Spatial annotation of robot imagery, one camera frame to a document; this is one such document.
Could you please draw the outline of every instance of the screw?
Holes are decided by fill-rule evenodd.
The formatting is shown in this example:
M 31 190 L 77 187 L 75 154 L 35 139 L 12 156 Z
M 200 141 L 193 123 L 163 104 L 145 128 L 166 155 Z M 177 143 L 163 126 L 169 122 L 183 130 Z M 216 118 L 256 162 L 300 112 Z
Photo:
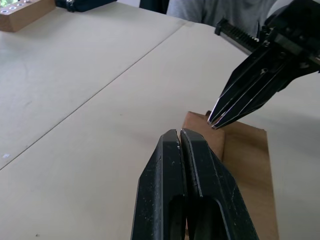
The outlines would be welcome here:
M 302 42 L 304 42 L 305 40 L 307 40 L 307 38 L 306 38 L 305 36 L 303 36 L 303 35 L 301 35 L 301 36 L 299 37 L 299 39 L 300 39 L 300 41 L 302 41 Z
M 268 68 L 261 69 L 261 75 L 267 73 L 268 71 L 269 71 Z
M 299 65 L 301 69 L 307 69 L 310 67 L 310 65 L 306 62 L 301 62 Z
M 292 29 L 288 26 L 286 29 L 285 29 L 286 33 L 287 34 L 290 34 L 292 32 Z
M 284 59 L 287 56 L 287 54 L 285 52 L 281 52 L 279 54 L 279 59 Z
M 270 45 L 270 42 L 268 40 L 265 40 L 263 42 L 263 46 L 268 47 Z

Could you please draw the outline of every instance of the table surface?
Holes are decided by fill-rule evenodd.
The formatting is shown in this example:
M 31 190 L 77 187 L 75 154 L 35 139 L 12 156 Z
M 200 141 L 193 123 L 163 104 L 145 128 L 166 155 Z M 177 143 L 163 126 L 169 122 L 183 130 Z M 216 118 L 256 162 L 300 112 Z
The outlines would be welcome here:
M 130 239 L 161 134 L 205 113 L 244 59 L 207 25 L 111 3 L 0 33 L 0 232 Z M 297 79 L 242 122 L 265 129 L 280 239 L 320 233 L 320 82 Z

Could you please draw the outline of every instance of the gray shirt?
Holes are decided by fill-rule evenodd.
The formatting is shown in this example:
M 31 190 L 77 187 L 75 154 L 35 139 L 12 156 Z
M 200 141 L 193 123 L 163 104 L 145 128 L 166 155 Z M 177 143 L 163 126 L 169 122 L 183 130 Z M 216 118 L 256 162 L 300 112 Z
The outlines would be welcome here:
M 251 36 L 257 36 L 276 0 L 170 0 L 167 14 L 211 26 L 227 19 Z

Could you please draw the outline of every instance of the white speck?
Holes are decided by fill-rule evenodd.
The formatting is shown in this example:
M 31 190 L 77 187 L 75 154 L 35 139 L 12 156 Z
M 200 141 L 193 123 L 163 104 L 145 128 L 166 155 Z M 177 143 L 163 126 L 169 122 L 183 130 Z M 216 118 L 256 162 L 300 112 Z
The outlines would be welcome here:
M 2 156 L 3 159 L 7 159 L 8 157 L 10 157 L 10 154 L 9 153 L 6 153 Z
M 236 186 L 234 186 L 233 191 L 232 191 L 232 197 L 231 197 L 231 202 L 232 203 L 234 203 L 235 190 L 236 190 Z

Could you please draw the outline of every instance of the wooden board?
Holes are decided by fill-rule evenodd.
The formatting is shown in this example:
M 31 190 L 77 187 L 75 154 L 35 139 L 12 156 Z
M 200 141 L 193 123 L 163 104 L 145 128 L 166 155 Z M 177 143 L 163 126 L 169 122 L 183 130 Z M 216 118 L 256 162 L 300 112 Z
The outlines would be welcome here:
M 202 134 L 234 176 L 260 240 L 278 240 L 266 131 L 240 122 L 214 130 L 207 124 L 207 119 L 204 115 L 188 112 L 182 127 Z

